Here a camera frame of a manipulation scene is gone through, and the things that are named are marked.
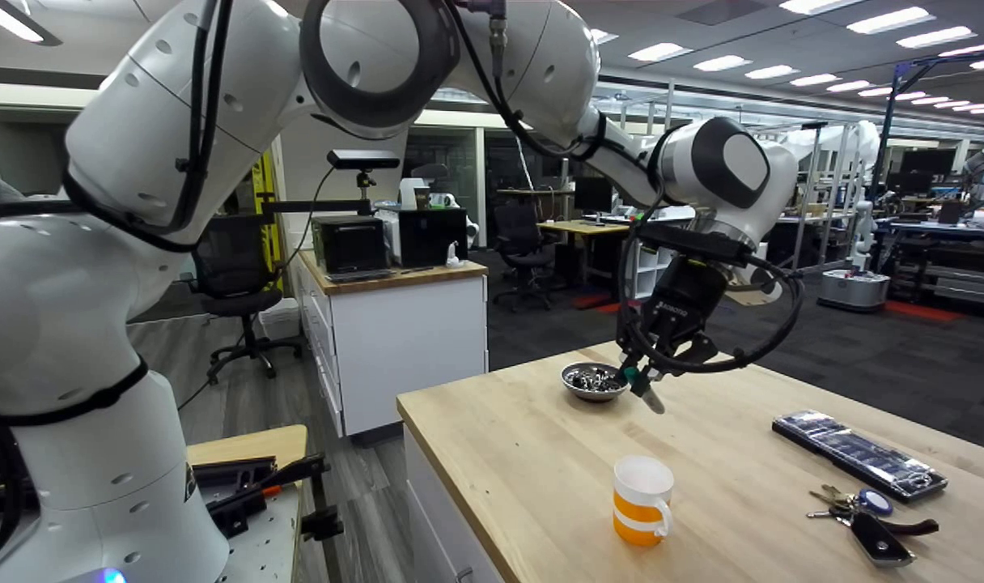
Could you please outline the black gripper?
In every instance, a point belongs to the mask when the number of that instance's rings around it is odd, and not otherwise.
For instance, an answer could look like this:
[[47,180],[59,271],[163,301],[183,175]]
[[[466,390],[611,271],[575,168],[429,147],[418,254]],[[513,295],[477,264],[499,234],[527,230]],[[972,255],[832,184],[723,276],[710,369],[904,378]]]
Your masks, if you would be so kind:
[[614,342],[621,347],[626,378],[633,394],[643,394],[648,383],[636,369],[652,360],[664,374],[694,371],[718,347],[704,337],[704,325],[718,308],[726,276],[700,260],[674,260],[643,301],[628,301],[617,311]]

